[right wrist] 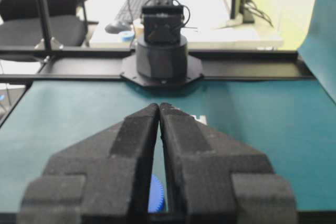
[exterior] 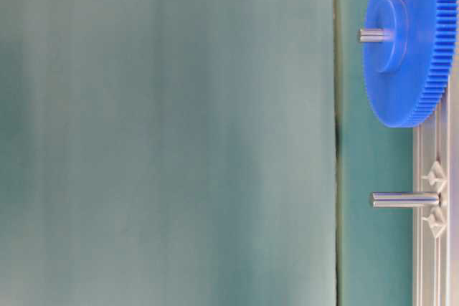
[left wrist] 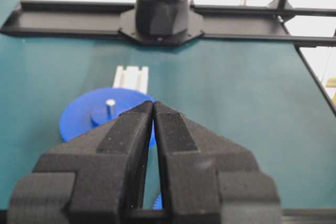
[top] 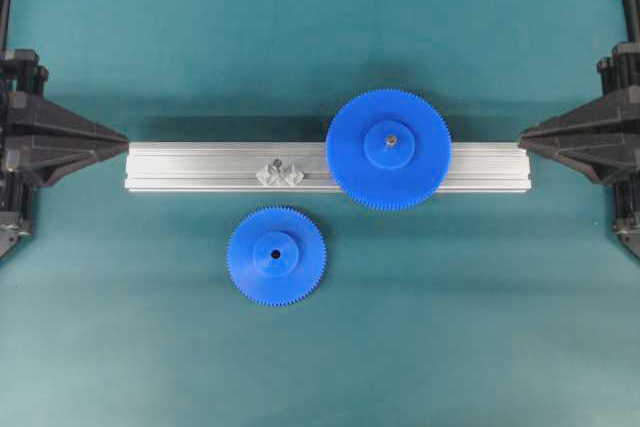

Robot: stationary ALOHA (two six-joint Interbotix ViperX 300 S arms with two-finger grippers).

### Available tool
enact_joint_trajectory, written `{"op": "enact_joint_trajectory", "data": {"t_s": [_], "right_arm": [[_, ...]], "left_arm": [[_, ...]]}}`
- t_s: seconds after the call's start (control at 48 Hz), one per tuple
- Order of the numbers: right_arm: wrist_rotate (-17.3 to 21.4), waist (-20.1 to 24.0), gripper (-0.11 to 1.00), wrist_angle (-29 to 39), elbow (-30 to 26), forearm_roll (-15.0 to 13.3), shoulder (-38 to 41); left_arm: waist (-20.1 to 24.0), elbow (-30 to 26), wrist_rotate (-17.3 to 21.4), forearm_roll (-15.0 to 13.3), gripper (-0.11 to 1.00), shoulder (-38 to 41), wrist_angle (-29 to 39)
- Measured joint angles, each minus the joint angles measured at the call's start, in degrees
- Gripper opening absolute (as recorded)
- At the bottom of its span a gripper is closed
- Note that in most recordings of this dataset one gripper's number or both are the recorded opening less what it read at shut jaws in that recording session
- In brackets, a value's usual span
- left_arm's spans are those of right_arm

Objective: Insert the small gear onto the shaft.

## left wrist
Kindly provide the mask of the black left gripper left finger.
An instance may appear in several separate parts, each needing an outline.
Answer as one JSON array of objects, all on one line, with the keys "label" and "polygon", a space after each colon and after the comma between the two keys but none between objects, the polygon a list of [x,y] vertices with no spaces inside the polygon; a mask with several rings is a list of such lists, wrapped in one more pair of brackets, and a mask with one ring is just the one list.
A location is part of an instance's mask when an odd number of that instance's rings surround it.
[{"label": "black left gripper left finger", "polygon": [[119,223],[142,206],[153,103],[145,101],[40,155],[10,199],[8,223]]}]

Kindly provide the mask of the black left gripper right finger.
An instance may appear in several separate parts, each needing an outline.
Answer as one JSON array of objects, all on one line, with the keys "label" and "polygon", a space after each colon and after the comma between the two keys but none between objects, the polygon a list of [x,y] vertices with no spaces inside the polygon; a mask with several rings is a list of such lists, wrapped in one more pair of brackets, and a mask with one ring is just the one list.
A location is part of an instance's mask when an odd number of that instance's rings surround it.
[{"label": "black left gripper right finger", "polygon": [[163,207],[173,223],[281,223],[274,180],[247,148],[153,106]]}]

